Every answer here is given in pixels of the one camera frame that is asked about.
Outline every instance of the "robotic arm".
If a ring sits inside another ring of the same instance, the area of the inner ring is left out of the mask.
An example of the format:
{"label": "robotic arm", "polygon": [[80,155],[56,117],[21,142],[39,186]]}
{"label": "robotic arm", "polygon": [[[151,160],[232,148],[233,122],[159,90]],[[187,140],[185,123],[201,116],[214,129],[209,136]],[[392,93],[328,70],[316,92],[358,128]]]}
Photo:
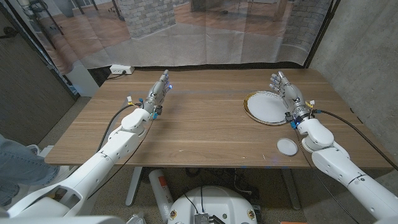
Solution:
{"label": "robotic arm", "polygon": [[[168,70],[151,88],[141,108],[123,118],[108,142],[67,179],[29,194],[8,210],[10,218],[74,217],[118,160],[134,152],[147,130],[144,125],[161,114],[162,103],[169,85]],[[66,194],[58,202],[50,197],[57,190]]]}
{"label": "robotic arm", "polygon": [[301,91],[282,72],[272,74],[270,87],[284,99],[287,119],[301,135],[302,146],[312,153],[315,166],[343,184],[377,220],[398,216],[398,197],[366,175],[334,140],[333,134],[311,115]]}

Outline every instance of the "electrical outlet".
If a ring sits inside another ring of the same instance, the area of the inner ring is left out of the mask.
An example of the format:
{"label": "electrical outlet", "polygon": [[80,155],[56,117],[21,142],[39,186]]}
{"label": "electrical outlet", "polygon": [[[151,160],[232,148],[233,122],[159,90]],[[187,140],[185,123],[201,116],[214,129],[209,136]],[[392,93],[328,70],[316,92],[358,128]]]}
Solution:
{"label": "electrical outlet", "polygon": [[125,65],[112,65],[110,69],[113,75],[120,75],[123,71],[126,71],[125,74],[130,75],[134,71],[134,67]]}

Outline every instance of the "jeans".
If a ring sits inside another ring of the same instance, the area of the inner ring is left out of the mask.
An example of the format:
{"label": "jeans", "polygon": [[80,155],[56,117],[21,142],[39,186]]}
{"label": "jeans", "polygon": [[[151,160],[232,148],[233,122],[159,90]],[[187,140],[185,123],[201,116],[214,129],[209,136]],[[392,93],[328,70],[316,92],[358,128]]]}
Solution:
{"label": "jeans", "polygon": [[46,164],[43,157],[0,134],[0,205],[11,202],[19,191],[18,184],[48,184],[58,171],[59,166]]}

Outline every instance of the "white plate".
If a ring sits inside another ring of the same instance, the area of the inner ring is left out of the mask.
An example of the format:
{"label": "white plate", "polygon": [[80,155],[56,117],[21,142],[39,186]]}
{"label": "white plate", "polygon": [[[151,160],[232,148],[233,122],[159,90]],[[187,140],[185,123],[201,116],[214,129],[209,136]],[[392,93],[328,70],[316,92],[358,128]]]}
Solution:
{"label": "white plate", "polygon": [[279,152],[285,156],[294,156],[298,151],[296,143],[287,138],[281,138],[278,140],[276,147]]}
{"label": "white plate", "polygon": [[286,123],[285,113],[288,112],[282,97],[269,91],[250,93],[243,101],[246,113],[256,121],[279,125]]}

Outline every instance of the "round lid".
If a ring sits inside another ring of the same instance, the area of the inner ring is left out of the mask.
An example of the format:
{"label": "round lid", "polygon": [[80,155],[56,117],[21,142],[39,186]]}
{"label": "round lid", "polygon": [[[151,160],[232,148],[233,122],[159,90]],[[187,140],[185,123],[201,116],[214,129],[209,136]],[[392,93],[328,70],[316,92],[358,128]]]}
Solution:
{"label": "round lid", "polygon": [[276,146],[279,152],[285,156],[294,156],[298,151],[296,143],[287,138],[278,140]]}

